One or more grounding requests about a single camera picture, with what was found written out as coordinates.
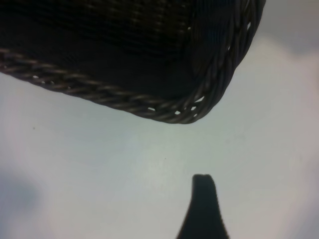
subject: woven basket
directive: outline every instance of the woven basket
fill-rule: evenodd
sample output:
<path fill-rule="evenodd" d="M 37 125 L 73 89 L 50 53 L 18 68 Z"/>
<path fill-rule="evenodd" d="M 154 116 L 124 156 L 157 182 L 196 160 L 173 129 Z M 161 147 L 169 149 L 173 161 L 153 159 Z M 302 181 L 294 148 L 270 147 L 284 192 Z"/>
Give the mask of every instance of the woven basket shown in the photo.
<path fill-rule="evenodd" d="M 222 98 L 265 0 L 0 0 L 0 72 L 140 117 Z"/>

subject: white background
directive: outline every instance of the white background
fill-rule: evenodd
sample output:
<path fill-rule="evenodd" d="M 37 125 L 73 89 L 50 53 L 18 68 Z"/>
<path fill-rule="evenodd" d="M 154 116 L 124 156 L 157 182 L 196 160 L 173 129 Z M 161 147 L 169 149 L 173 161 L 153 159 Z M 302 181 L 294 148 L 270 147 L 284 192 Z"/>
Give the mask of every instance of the white background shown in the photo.
<path fill-rule="evenodd" d="M 0 75 L 0 239 L 173 239 L 195 173 L 214 178 L 233 239 L 319 238 L 318 25 L 317 0 L 268 0 L 224 98 L 191 125 Z"/>

